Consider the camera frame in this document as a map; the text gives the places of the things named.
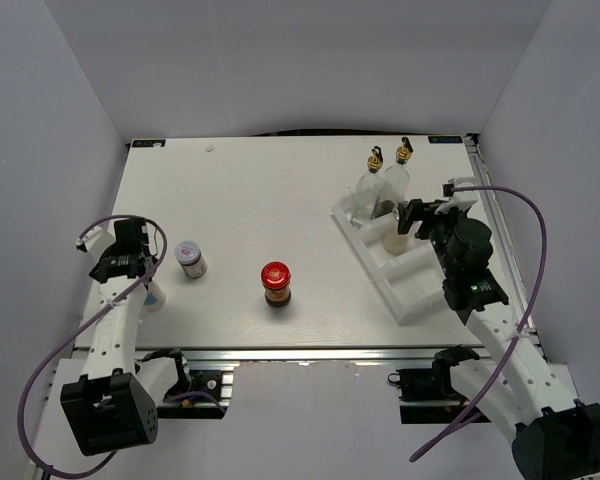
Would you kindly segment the white shaker with silver lid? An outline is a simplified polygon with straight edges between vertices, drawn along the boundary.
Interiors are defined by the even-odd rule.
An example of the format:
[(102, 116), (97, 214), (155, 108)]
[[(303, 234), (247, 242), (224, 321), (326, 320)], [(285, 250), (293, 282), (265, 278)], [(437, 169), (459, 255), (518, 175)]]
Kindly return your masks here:
[(387, 227), (383, 237), (383, 248), (389, 254), (399, 256), (408, 250), (409, 236), (398, 233), (399, 212), (394, 208), (391, 213), (391, 223)]

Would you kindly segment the glass bottle with dark sauce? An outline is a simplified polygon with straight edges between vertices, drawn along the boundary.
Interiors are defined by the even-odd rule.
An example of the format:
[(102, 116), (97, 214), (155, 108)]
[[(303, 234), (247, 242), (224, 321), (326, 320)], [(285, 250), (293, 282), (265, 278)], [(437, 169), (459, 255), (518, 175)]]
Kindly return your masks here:
[(410, 182), (407, 163), (413, 153), (408, 137), (401, 138), (401, 145), (396, 149), (395, 163), (386, 169), (382, 177), (382, 185), (376, 201), (372, 218), (379, 218), (393, 211), (405, 196)]

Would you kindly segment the clear glass oil bottle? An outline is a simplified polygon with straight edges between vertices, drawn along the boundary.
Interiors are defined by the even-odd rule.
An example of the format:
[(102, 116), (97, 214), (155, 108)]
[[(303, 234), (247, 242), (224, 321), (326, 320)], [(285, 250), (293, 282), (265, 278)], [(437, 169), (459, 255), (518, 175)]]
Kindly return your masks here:
[(359, 179), (354, 192), (354, 207), (350, 223), (360, 228), (372, 220), (376, 201), (382, 186), (379, 176), (384, 163), (382, 149), (374, 146), (367, 160), (367, 171)]

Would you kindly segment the small jar with white lid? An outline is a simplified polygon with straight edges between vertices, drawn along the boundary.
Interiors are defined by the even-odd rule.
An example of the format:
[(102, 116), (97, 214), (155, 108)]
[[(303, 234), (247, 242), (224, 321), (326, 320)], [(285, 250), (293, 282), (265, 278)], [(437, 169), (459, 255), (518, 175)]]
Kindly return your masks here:
[(207, 271), (207, 263), (201, 249), (194, 241), (182, 241), (174, 250), (176, 261), (191, 279), (202, 277)]

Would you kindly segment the red-lidded chili sauce jar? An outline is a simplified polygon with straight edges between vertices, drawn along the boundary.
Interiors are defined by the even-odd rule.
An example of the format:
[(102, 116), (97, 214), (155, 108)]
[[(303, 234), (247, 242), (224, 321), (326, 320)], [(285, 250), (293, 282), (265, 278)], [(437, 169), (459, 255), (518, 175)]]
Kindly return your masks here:
[(291, 300), (291, 271), (286, 264), (273, 261), (261, 270), (261, 283), (266, 302), (273, 308), (284, 308)]

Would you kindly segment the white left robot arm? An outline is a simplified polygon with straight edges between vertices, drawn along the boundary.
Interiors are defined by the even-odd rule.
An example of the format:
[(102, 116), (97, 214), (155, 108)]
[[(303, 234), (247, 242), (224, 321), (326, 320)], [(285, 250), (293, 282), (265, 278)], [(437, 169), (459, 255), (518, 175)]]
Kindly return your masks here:
[(90, 276), (98, 284), (104, 314), (77, 381), (62, 386), (60, 403), (81, 453), (94, 456), (151, 444), (158, 433), (156, 401), (136, 376), (140, 313), (156, 259), (146, 220), (113, 223)]

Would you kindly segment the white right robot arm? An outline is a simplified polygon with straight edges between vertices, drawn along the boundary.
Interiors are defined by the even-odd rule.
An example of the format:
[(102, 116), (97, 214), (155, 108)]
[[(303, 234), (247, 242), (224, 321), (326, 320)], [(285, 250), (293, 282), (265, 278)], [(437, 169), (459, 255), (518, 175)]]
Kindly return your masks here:
[(526, 479), (575, 479), (600, 472), (600, 405), (583, 403), (555, 375), (531, 339), (519, 331), (509, 299), (489, 269), (489, 227), (460, 204), (420, 199), (394, 210), (397, 231), (428, 241), (444, 275), (449, 308), (480, 340), (494, 368), (467, 347), (439, 352), (433, 390), (472, 401), (511, 446)]

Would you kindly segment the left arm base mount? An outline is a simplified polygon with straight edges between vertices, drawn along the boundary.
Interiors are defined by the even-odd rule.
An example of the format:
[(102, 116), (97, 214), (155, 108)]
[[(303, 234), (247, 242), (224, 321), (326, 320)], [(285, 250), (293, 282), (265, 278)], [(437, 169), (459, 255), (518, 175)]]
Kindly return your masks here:
[(159, 419), (220, 420), (228, 410), (228, 393), (223, 389), (227, 372), (190, 365), (185, 354), (167, 348), (135, 359), (135, 374), (157, 406)]

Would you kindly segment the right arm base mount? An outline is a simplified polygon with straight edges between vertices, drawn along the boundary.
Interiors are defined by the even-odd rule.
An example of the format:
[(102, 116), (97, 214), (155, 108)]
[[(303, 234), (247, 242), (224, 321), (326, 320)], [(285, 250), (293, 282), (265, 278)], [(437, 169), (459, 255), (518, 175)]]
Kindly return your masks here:
[(398, 389), (403, 425), (446, 425), (469, 403), (451, 385), (451, 368), (480, 356), (470, 347), (455, 346), (434, 355), (429, 367), (390, 373), (387, 382)]

